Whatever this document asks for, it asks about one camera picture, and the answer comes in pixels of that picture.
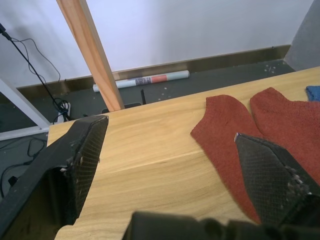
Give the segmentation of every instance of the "blue cloth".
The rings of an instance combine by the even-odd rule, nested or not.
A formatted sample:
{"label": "blue cloth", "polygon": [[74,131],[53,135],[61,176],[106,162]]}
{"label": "blue cloth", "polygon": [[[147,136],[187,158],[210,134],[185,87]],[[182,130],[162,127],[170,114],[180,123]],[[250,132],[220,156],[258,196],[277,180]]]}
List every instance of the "blue cloth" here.
{"label": "blue cloth", "polygon": [[307,86],[305,88],[309,101],[320,102],[320,86]]}

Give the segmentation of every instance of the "table surface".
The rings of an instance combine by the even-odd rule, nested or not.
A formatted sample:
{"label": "table surface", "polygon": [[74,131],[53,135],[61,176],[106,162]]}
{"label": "table surface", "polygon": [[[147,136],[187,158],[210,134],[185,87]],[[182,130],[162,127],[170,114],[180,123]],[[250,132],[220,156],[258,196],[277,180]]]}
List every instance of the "table surface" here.
{"label": "table surface", "polygon": [[[248,221],[190,131],[204,115],[206,97],[230,95],[250,110],[250,98],[268,87],[307,101],[309,85],[320,85],[320,67],[108,113],[100,163],[80,217],[56,239],[120,240],[136,210]],[[52,125],[48,144],[71,125]]]}

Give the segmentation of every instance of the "floor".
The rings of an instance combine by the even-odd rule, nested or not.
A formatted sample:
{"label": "floor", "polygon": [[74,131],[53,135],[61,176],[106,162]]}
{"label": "floor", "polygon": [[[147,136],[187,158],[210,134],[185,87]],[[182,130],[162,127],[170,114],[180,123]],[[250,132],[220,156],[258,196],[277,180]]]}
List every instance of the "floor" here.
{"label": "floor", "polygon": [[[141,89],[143,89],[146,103],[150,104],[291,72],[294,72],[294,70],[283,60],[279,59],[195,72],[191,73],[187,79],[121,88],[119,91],[126,105],[142,103]],[[94,92],[92,89],[56,95],[55,97],[62,98],[71,104],[70,115],[74,119],[79,119],[86,115],[92,116],[100,114],[106,108],[100,93]],[[56,118],[57,112],[49,97],[33,99],[31,103],[50,122]],[[0,132],[35,126],[35,124],[12,103],[0,104],[0,113],[2,113],[0,115]],[[37,135],[37,138],[42,140],[46,140],[47,137],[46,133]],[[39,140],[32,140],[32,144],[29,146],[31,139],[33,138],[24,137],[18,140],[11,139],[0,142],[0,174],[3,174],[4,170],[9,166],[30,161],[32,158],[27,155],[28,147],[30,147],[29,150],[31,153],[35,153],[41,149],[42,142]],[[10,188],[8,179],[12,176],[21,176],[27,167],[28,166],[13,167],[5,171],[2,180],[4,194],[6,194]]]}

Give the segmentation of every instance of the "wood grain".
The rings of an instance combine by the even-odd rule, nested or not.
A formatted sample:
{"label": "wood grain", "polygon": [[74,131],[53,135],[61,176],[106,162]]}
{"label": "wood grain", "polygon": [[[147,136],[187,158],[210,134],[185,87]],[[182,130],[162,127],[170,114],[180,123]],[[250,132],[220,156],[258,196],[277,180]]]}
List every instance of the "wood grain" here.
{"label": "wood grain", "polygon": [[[308,85],[320,85],[320,67],[108,113],[101,161],[80,218],[56,239],[120,240],[136,210],[248,221],[190,131],[204,115],[206,97],[231,95],[250,109],[250,98],[268,87],[306,101]],[[71,125],[51,126],[48,144]]]}
{"label": "wood grain", "polygon": [[109,111],[124,109],[86,0],[57,0],[57,3]]}

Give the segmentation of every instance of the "white wall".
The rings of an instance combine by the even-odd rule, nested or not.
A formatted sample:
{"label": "white wall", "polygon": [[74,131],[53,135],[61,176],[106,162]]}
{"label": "white wall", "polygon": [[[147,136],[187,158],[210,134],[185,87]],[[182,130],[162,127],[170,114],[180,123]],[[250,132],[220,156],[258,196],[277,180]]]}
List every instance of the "white wall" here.
{"label": "white wall", "polygon": [[[113,71],[291,44],[313,0],[87,0]],[[90,71],[55,0],[1,0],[0,23],[33,38],[63,79]],[[57,74],[27,44],[48,82]],[[0,77],[16,87],[39,84],[0,36]]]}

